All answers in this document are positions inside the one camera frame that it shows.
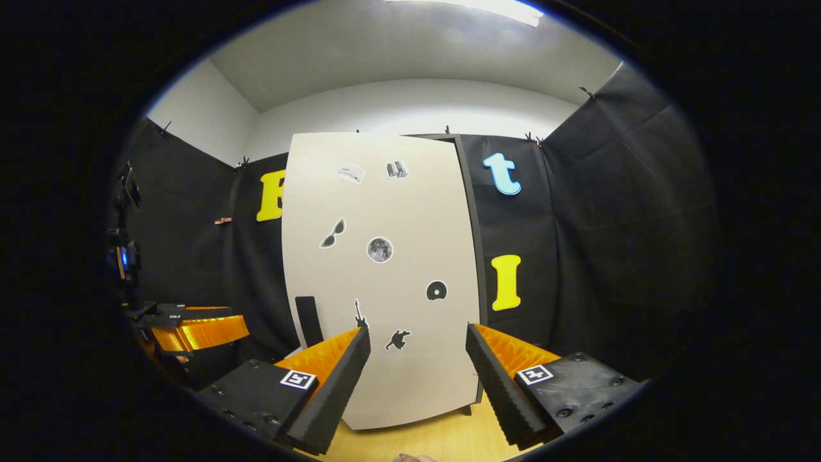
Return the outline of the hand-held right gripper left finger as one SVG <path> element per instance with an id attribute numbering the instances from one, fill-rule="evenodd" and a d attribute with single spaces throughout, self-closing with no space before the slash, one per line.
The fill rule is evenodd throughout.
<path id="1" fill-rule="evenodd" d="M 370 352 L 369 329 L 357 327 L 277 363 L 246 361 L 194 398 L 265 445 L 325 454 Z"/>

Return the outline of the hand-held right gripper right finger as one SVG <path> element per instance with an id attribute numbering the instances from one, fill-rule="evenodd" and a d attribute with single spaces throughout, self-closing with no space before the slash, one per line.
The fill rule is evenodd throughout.
<path id="1" fill-rule="evenodd" d="M 644 389 L 586 353 L 546 351 L 470 323 L 466 353 L 508 444 L 525 450 L 580 432 Z"/>

